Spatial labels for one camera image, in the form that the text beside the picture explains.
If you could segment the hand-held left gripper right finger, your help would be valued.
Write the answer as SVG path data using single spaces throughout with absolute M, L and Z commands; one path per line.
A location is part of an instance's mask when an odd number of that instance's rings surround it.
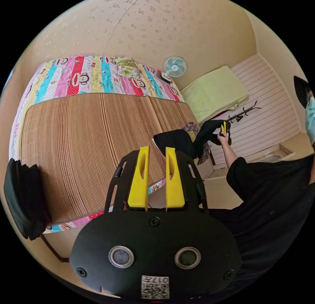
M 185 205 L 175 148 L 166 147 L 166 210 L 181 209 Z

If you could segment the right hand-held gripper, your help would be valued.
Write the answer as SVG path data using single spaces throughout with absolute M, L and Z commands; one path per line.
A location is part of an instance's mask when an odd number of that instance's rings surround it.
M 226 124 L 226 121 L 223 121 L 223 124 L 221 125 L 221 133 L 224 133 L 228 137 L 228 144 L 232 143 L 231 136 L 230 136 L 230 125 Z

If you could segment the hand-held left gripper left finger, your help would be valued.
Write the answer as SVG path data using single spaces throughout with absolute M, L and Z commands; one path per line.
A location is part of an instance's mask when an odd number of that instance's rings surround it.
M 128 205 L 130 208 L 148 208 L 149 146 L 141 147 L 131 182 Z

